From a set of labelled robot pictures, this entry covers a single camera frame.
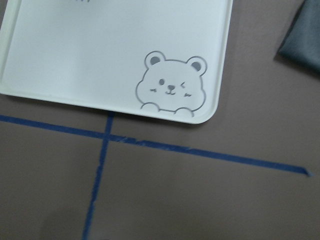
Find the white tray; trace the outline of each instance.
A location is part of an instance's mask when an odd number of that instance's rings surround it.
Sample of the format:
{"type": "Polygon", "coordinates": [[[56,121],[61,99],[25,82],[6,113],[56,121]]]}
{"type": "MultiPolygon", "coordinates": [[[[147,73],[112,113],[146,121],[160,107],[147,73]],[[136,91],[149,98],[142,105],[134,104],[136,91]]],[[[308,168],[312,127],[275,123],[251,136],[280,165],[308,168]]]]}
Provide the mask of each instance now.
{"type": "Polygon", "coordinates": [[[190,124],[218,107],[232,0],[8,0],[0,93],[190,124]]]}

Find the gray inner ear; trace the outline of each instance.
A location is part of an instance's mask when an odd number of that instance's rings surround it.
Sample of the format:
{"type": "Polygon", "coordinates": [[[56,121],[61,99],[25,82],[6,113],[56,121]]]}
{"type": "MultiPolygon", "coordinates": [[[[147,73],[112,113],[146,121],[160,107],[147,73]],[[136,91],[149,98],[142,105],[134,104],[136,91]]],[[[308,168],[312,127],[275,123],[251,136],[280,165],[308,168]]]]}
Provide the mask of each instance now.
{"type": "Polygon", "coordinates": [[[201,64],[199,62],[197,62],[197,61],[192,63],[191,66],[194,67],[195,70],[197,70],[198,72],[201,70],[201,64]]]}
{"type": "Polygon", "coordinates": [[[155,64],[157,64],[159,62],[160,62],[160,58],[157,57],[157,56],[152,57],[151,60],[150,60],[151,65],[155,65],[155,64]]]}

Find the blue tape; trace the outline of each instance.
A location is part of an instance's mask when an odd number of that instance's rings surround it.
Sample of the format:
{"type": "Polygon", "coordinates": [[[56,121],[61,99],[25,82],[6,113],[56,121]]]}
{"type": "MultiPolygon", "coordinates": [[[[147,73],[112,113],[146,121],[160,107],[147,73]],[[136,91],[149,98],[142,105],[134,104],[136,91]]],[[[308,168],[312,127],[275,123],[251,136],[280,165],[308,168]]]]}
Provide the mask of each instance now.
{"type": "Polygon", "coordinates": [[[24,125],[28,127],[39,128],[39,129],[46,129],[46,130],[51,130],[51,131],[56,131],[61,133],[80,135],[80,136],[96,138],[96,139],[104,138],[104,134],[102,132],[82,130],[82,129],[67,127],[67,126],[53,125],[49,123],[26,120],[26,119],[21,119],[21,118],[12,117],[12,116],[0,115],[0,121],[11,123],[11,124],[18,124],[18,125],[24,125]]]}
{"type": "Polygon", "coordinates": [[[91,201],[90,201],[90,205],[88,208],[88,212],[86,215],[85,224],[82,232],[82,240],[87,240],[89,237],[91,223],[92,223],[93,215],[95,212],[95,203],[97,201],[99,187],[101,184],[101,178],[102,178],[104,166],[106,163],[109,138],[110,138],[110,133],[113,125],[114,115],[115,115],[114,112],[109,113],[107,123],[105,126],[105,131],[103,134],[103,142],[102,142],[102,147],[100,151],[99,166],[96,169],[96,175],[95,175],[94,185],[93,185],[92,194],[91,194],[91,201]]]}
{"type": "Polygon", "coordinates": [[[143,146],[143,147],[149,147],[149,148],[153,148],[153,149],[161,149],[161,150],[171,151],[171,152],[191,154],[191,155],[201,156],[201,157],[205,157],[205,158],[218,159],[218,160],[224,160],[224,161],[229,161],[229,162],[234,162],[234,163],[253,165],[253,166],[269,168],[269,169],[276,169],[276,170],[287,171],[287,172],[292,172],[292,173],[297,173],[297,174],[304,174],[309,177],[312,176],[312,173],[307,171],[304,167],[295,166],[295,165],[289,165],[289,164],[283,164],[283,163],[277,163],[277,162],[271,162],[271,161],[264,161],[264,160],[257,160],[257,159],[248,158],[248,157],[229,155],[229,154],[218,153],[218,152],[213,152],[213,151],[205,151],[205,150],[194,149],[194,148],[190,148],[190,147],[171,145],[171,144],[159,143],[159,142],[154,142],[154,141],[145,141],[145,140],[138,141],[135,138],[123,137],[123,136],[117,136],[117,135],[110,135],[110,141],[114,141],[114,142],[118,142],[118,143],[125,143],[125,144],[132,144],[132,145],[143,146]]]}

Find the bear eye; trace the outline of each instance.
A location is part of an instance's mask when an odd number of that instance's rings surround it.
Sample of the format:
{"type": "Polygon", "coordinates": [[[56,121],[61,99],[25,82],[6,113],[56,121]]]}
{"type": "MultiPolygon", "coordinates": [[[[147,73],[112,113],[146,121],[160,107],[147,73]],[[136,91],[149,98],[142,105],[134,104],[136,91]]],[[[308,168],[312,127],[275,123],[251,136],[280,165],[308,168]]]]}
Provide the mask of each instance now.
{"type": "Polygon", "coordinates": [[[159,80],[159,84],[162,86],[162,85],[164,85],[165,84],[165,80],[163,79],[163,78],[161,78],[160,80],[159,80]]]}

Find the bear drawing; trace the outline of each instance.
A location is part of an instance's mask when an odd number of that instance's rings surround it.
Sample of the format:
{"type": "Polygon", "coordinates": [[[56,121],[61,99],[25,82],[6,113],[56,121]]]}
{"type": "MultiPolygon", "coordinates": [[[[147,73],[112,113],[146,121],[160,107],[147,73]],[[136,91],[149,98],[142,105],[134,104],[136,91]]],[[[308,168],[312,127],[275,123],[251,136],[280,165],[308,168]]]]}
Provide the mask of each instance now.
{"type": "Polygon", "coordinates": [[[202,76],[207,71],[206,61],[193,56],[187,61],[166,59],[160,51],[150,52],[145,60],[142,80],[135,94],[141,108],[153,105],[158,111],[177,113],[187,110],[191,116],[206,101],[202,76]]]}

